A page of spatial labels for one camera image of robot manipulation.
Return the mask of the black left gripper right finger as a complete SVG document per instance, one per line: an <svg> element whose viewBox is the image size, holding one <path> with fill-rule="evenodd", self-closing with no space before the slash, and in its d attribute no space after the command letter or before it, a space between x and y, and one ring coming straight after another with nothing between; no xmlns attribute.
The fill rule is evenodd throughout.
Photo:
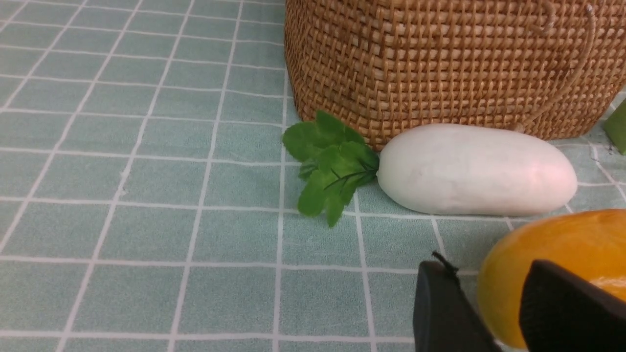
<svg viewBox="0 0 626 352"><path fill-rule="evenodd" d="M623 352L626 305L548 260L532 262L519 327L530 352Z"/></svg>

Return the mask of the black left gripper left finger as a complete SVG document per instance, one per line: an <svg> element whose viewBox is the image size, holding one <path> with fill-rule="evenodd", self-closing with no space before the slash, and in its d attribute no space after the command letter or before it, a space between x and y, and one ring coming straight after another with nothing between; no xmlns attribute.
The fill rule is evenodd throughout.
<svg viewBox="0 0 626 352"><path fill-rule="evenodd" d="M500 352L460 285L458 268L433 252L420 263L413 309L417 352Z"/></svg>

